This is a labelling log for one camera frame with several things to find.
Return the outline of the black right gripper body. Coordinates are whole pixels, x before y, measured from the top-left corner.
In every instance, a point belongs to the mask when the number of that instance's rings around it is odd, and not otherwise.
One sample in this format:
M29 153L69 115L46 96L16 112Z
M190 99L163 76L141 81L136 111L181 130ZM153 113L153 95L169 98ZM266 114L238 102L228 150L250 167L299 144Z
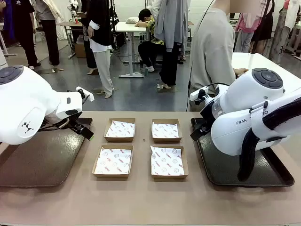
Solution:
M205 123L202 125L202 130L209 132L211 130L212 124L215 121L215 117L212 113L213 102L208 103L200 112L201 116L205 120Z

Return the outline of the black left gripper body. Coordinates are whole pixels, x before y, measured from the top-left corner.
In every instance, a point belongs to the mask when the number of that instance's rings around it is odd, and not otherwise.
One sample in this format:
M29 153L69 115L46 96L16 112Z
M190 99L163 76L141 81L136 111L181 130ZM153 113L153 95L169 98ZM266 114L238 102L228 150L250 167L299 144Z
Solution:
M78 135L85 135L85 126L78 121L79 115L72 115L68 117L68 128Z

